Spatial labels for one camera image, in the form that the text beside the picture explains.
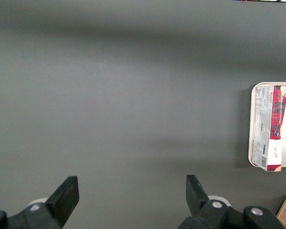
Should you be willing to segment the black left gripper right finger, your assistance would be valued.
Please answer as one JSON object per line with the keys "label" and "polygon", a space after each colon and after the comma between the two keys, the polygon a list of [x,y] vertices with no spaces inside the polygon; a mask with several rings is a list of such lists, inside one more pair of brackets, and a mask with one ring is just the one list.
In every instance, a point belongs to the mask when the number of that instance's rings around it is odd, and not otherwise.
{"label": "black left gripper right finger", "polygon": [[191,216],[180,229],[284,229],[274,213],[260,206],[236,211],[219,198],[211,199],[195,175],[186,176],[186,202]]}

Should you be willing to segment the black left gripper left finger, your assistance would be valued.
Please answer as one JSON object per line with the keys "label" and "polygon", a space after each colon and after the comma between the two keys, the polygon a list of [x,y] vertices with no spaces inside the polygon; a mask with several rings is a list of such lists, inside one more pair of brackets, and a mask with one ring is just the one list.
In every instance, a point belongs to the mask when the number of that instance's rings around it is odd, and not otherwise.
{"label": "black left gripper left finger", "polygon": [[0,210],[0,229],[62,229],[78,202],[78,177],[69,176],[50,197],[32,201],[13,216]]}

